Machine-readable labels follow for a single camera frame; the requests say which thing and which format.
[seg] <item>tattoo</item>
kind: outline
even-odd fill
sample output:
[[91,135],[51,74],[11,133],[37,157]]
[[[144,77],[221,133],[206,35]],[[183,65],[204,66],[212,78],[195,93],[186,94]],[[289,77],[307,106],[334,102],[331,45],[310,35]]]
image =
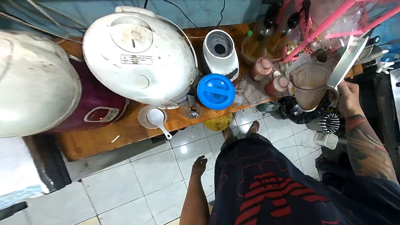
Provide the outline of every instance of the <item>tattoo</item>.
[[354,173],[390,180],[398,184],[392,161],[367,119],[346,118],[348,155]]

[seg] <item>white tile floor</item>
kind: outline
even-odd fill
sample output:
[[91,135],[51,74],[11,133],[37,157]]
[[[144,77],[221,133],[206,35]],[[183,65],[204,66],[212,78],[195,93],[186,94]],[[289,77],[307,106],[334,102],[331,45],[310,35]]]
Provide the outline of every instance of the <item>white tile floor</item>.
[[[244,137],[258,120],[258,133],[306,175],[316,177],[319,146],[305,125],[264,116],[255,107],[234,114],[234,134]],[[224,142],[221,132],[202,123],[179,131],[167,143],[74,182],[50,195],[30,200],[30,207],[0,225],[163,225],[180,216],[191,167],[200,155],[208,158],[202,176],[209,202],[214,200],[214,166]]]

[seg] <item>glass bottle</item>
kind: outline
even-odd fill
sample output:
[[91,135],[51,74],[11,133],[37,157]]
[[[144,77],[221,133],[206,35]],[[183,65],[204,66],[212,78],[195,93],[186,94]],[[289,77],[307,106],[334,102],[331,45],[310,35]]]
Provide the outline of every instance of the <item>glass bottle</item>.
[[293,13],[288,23],[281,24],[274,34],[269,38],[266,45],[267,56],[272,59],[279,59],[283,57],[284,48],[286,44],[298,35],[298,30],[295,29],[300,22],[300,13]]
[[272,76],[272,61],[268,57],[260,57],[254,64],[250,77],[255,81],[264,79],[266,76]]
[[267,85],[265,85],[265,93],[269,96],[274,96],[278,92],[285,91],[288,88],[289,79],[286,76],[276,76]]
[[281,5],[272,3],[268,8],[264,20],[259,20],[254,27],[254,32],[244,48],[245,54],[254,60],[264,56],[268,39],[274,33],[274,25]]

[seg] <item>tattooed arm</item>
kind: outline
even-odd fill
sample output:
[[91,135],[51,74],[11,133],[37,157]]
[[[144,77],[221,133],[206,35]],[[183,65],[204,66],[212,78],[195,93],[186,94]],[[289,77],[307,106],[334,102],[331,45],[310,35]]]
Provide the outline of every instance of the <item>tattooed arm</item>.
[[354,173],[398,184],[389,154],[361,109],[358,85],[342,81],[338,88],[339,110],[346,118],[347,150]]

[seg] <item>wooden table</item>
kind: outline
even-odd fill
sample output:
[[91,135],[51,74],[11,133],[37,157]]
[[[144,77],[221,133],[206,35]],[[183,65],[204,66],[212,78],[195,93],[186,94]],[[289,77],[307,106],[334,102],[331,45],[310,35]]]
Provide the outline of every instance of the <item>wooden table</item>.
[[[241,43],[246,37],[246,32],[250,29],[249,24],[247,23],[219,27],[205,27],[201,29],[184,29],[185,33],[188,35],[188,37],[190,37],[190,40],[192,41],[193,47],[196,51],[199,70],[202,76],[204,76],[204,72],[202,69],[201,55],[204,36],[206,36],[210,30],[216,28],[224,30],[231,35],[234,40],[235,49],[238,55],[240,54]],[[78,58],[83,58],[80,44],[71,41],[64,41],[60,43],[60,45],[66,52]],[[239,81],[244,74],[248,73],[250,69],[249,66],[241,61],[240,57],[239,64],[239,78],[234,81],[234,84],[237,83],[237,81]],[[146,129],[139,124],[138,112],[144,106],[146,106],[146,104],[131,100],[126,112],[118,121],[100,129],[56,134],[56,138],[68,160],[75,161],[162,134],[160,129]],[[201,117],[196,119],[186,118],[180,113],[179,108],[166,110],[168,114],[168,121],[164,125],[168,131],[176,131],[187,126],[220,117],[222,115],[227,115],[248,107],[251,106],[230,106],[223,110],[211,110],[203,107]]]

